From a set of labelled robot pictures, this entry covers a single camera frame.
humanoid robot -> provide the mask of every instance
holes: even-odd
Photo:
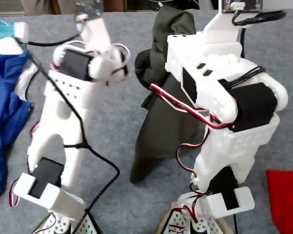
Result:
[[[52,214],[35,234],[100,232],[89,213],[91,207],[87,208],[80,197],[66,189],[71,188],[77,178],[85,150],[93,152],[85,138],[93,102],[102,86],[126,78],[130,52],[121,44],[111,43],[101,18],[101,1],[80,3],[77,11],[77,28],[83,41],[67,41],[54,51],[51,70],[45,74],[48,81],[41,119],[32,131],[28,148],[28,173],[22,173],[13,186],[18,199],[36,203]],[[19,38],[19,41],[28,43],[26,39]],[[63,140],[64,165],[44,154],[54,135]]]
[[[287,106],[288,94],[264,67],[243,58],[237,39],[242,28],[286,15],[263,13],[263,6],[293,7],[274,3],[219,0],[219,13],[203,32],[168,36],[166,70],[180,82],[192,107],[155,84],[150,88],[176,111],[204,122],[206,129],[201,143],[185,143],[176,151],[179,164],[191,173],[192,192],[178,198],[161,234],[225,233],[218,219],[255,206],[250,189],[239,184],[246,180],[259,146],[270,141],[279,125],[276,112]],[[194,169],[180,161],[181,147],[202,147]]]

gray carpet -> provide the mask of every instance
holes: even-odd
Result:
[[[194,12],[198,30],[216,12]],[[137,53],[151,46],[151,28],[155,13],[105,14],[107,27],[114,42],[123,43],[132,52],[129,65],[133,71]],[[75,33],[71,16],[41,16],[34,18],[10,18],[23,20],[30,25],[30,39],[51,42]],[[30,48],[45,67],[52,58],[52,48]],[[247,30],[246,56],[263,65],[289,92],[289,105],[279,114],[281,125],[271,142],[259,149],[256,162],[246,184],[251,188],[256,207],[237,216],[240,234],[275,234],[270,213],[265,171],[267,169],[293,170],[293,10],[279,22],[256,25]],[[35,111],[20,134],[8,159],[11,182],[26,171],[26,152],[30,144],[29,129],[39,118],[43,105],[45,79],[38,76],[29,98]],[[188,192],[189,174],[174,160],[164,162],[147,180],[138,186],[128,178],[134,157],[134,144],[139,128],[146,115],[140,108],[148,94],[132,73],[130,79],[106,88],[96,104],[92,118],[89,143],[102,155],[114,161],[121,169],[120,178],[100,198],[92,213],[106,234],[152,234],[157,228],[169,204]],[[60,141],[54,141],[45,156],[64,161]],[[194,157],[184,159],[194,164]],[[86,154],[78,182],[71,190],[89,202],[114,175],[114,171],[91,154]],[[29,234],[45,217],[47,211],[24,200],[12,209],[8,193],[0,198],[0,234]]]

red fabric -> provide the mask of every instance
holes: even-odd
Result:
[[[293,172],[267,171],[272,219],[281,234],[293,234]]]

blue fabric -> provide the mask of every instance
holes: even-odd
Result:
[[[14,38],[14,24],[0,20],[0,39],[5,37]]]
[[[3,150],[16,140],[26,123],[31,103],[21,100],[14,88],[29,55],[0,55],[0,195],[7,175]]]

ventilation holes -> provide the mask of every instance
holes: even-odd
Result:
[[[203,67],[205,67],[206,63],[200,63],[196,68],[197,69],[202,69]]]
[[[203,76],[208,77],[212,72],[212,70],[207,70],[204,72]]]

